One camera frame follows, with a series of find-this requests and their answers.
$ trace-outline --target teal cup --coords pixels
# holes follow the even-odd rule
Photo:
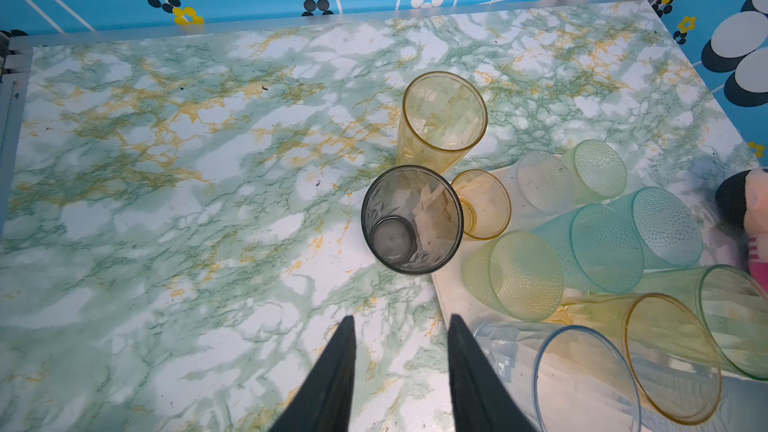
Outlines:
[[[643,274],[637,229],[610,207],[590,204],[536,227],[554,249],[565,287],[585,292],[629,293]]]
[[[699,261],[704,243],[683,201],[661,187],[643,187],[608,204],[638,230],[645,269],[683,268]]]

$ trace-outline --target plastic cup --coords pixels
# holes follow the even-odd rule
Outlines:
[[[434,272],[456,254],[464,219],[447,181],[428,168],[390,168],[362,201],[362,234],[371,252],[395,272]]]
[[[467,170],[453,179],[464,213],[464,233],[479,240],[496,238],[504,232],[512,216],[509,194],[493,174]]]
[[[649,272],[635,289],[675,297],[696,313],[722,365],[768,380],[768,295],[754,278],[730,265]]]
[[[538,322],[563,296],[560,262],[552,248],[526,231],[493,239],[462,264],[462,280],[477,300],[506,315]]]
[[[672,192],[643,187],[608,206],[637,228],[646,269],[689,267],[699,261],[704,250],[701,230],[688,207]]]
[[[696,315],[665,294],[567,298],[548,322],[579,324],[621,350],[644,406],[683,425],[705,422],[722,391],[715,343]]]
[[[573,205],[571,174],[559,158],[548,152],[529,152],[512,167],[494,175],[509,192],[513,217],[555,216]]]
[[[640,398],[626,360],[577,325],[480,324],[475,340],[515,404],[542,432],[637,432]]]
[[[397,132],[397,165],[445,174],[480,142],[488,127],[485,102],[469,82],[428,72],[408,85]]]
[[[576,186],[574,204],[591,204],[619,197],[627,187],[627,169],[605,142],[587,139],[563,154]]]
[[[566,287],[626,294],[643,274],[637,230],[607,206],[577,208],[536,227],[533,233],[557,253]]]

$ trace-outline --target transparent cup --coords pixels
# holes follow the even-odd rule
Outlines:
[[[494,172],[504,184],[515,218],[556,216],[574,200],[571,174],[551,153],[532,151],[512,167]]]
[[[397,131],[397,165],[445,174],[480,142],[488,111],[475,87],[448,72],[428,72],[408,85]]]
[[[456,192],[419,166],[390,168],[362,201],[362,234],[379,261],[401,274],[434,272],[456,254],[464,219]]]
[[[627,169],[610,145],[587,139],[561,160],[575,184],[574,204],[591,204],[619,197],[627,187]]]
[[[542,432],[640,430],[640,398],[626,360],[577,325],[485,322],[475,340],[516,405]]]
[[[557,253],[566,287],[626,294],[643,274],[637,230],[607,206],[577,208],[536,227],[533,233]]]
[[[768,380],[768,295],[730,265],[648,272],[636,292],[671,295],[696,313],[726,369]]]
[[[509,194],[493,174],[467,170],[453,179],[464,212],[464,233],[479,240],[496,238],[504,232],[512,216]]]
[[[637,228],[646,269],[689,267],[704,250],[701,230],[683,201],[661,187],[643,187],[608,206]]]
[[[538,322],[563,296],[560,262],[552,248],[526,231],[493,239],[462,264],[462,280],[477,300],[506,315]]]
[[[644,406],[673,422],[702,424],[722,392],[715,343],[696,315],[665,294],[566,298],[547,322],[593,328],[611,340]]]

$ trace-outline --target marble pattern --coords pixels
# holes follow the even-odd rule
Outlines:
[[[646,3],[36,49],[0,243],[0,429],[267,430],[335,324],[351,430],[453,430],[430,277],[360,230],[402,94],[474,82],[488,133],[449,175],[607,139],[703,200],[754,155]],[[707,235],[703,261],[732,262]]]

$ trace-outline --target cup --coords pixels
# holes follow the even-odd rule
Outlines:
[[[640,398],[678,424],[702,424],[720,402],[715,344],[696,315],[665,294],[567,298],[547,320],[593,328],[627,360]]]
[[[434,272],[462,241],[464,219],[456,192],[419,166],[390,168],[362,201],[362,234],[379,261],[401,274]]]
[[[768,294],[730,265],[648,272],[636,292],[671,295],[696,313],[726,369],[768,380]]]
[[[590,204],[553,218],[533,233],[560,259],[566,287],[629,293],[643,274],[643,248],[632,224],[618,212]]]
[[[428,72],[408,85],[397,131],[397,165],[445,174],[480,142],[488,127],[485,102],[469,82]]]
[[[627,169],[619,154],[605,142],[584,140],[563,154],[561,160],[574,180],[574,204],[619,197],[627,187]]]
[[[453,179],[451,187],[462,204],[464,233],[479,240],[496,238],[512,216],[509,194],[493,174],[467,170]]]
[[[577,325],[480,324],[475,340],[515,404],[542,432],[640,430],[640,398],[626,360]]]
[[[494,175],[509,192],[515,218],[555,216],[573,205],[571,174],[559,158],[548,152],[528,152],[512,167]]]
[[[538,322],[563,296],[560,262],[540,237],[512,231],[493,239],[462,264],[462,280],[477,300],[506,315]]]
[[[701,230],[675,194],[661,187],[643,187],[608,206],[637,228],[646,269],[689,267],[699,261],[704,250]]]

